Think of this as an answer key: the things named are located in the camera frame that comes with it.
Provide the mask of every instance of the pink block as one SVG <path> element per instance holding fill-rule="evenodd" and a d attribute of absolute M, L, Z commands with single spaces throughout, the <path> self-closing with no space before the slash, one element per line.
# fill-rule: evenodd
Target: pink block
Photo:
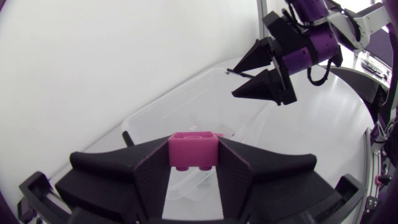
<path fill-rule="evenodd" d="M 174 133 L 169 142 L 170 166 L 179 171 L 188 167 L 210 170 L 218 162 L 218 138 L 211 131 Z"/>

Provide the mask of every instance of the clear plastic bin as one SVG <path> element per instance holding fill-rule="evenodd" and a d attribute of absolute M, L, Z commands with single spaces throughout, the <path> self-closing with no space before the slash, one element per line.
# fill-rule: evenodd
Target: clear plastic bin
<path fill-rule="evenodd" d="M 231 92 L 247 80 L 227 75 L 225 68 L 209 69 L 130 115 L 123 121 L 122 131 L 127 131 L 135 144 L 184 131 L 213 131 L 231 138 L 268 104 L 233 97 Z M 200 200 L 214 184 L 205 181 L 214 171 L 191 167 L 179 172 L 173 167 L 166 199 Z"/>

